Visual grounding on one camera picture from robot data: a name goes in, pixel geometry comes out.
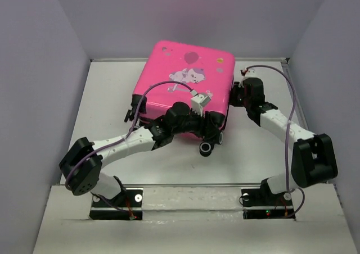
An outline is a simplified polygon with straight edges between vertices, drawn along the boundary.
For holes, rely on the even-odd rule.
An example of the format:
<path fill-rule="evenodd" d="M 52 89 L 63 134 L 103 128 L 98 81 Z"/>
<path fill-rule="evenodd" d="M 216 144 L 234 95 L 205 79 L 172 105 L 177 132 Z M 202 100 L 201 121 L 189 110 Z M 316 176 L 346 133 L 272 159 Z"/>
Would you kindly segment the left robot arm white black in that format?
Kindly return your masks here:
<path fill-rule="evenodd" d="M 201 139 L 199 152 L 210 156 L 214 146 L 223 141 L 226 117 L 214 111 L 198 113 L 183 102 L 176 102 L 164 115 L 128 133 L 107 140 L 79 138 L 59 163 L 65 187 L 74 196 L 91 193 L 110 205 L 124 201 L 125 188 L 117 176 L 107 176 L 102 169 L 130 155 L 150 152 L 173 141 L 177 134 L 192 134 Z"/>

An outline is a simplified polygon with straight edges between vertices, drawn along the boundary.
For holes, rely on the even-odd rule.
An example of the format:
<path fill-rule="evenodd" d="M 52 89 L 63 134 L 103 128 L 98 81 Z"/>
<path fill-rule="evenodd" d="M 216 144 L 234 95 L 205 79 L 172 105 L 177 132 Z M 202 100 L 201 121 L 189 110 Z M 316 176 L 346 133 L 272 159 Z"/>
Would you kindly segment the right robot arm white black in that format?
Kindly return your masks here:
<path fill-rule="evenodd" d="M 308 188 L 338 175 L 335 152 L 327 134 L 315 134 L 294 123 L 277 106 L 267 102 L 260 78 L 235 82 L 231 105 L 244 107 L 257 126 L 269 131 L 285 145 L 285 172 L 262 180 L 260 200 L 271 205 L 280 193 Z"/>

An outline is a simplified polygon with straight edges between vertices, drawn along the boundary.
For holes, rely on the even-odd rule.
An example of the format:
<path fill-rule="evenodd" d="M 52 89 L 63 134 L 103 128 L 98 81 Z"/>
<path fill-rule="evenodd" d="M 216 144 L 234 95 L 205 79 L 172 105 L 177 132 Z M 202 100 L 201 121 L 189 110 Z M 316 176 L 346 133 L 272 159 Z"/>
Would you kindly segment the pink hard-shell suitcase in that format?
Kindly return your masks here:
<path fill-rule="evenodd" d="M 140 73 L 124 120 L 142 126 L 164 115 L 176 102 L 191 108 L 194 89 L 211 97 L 204 112 L 219 112 L 227 121 L 234 70 L 235 57 L 230 52 L 161 40 Z"/>

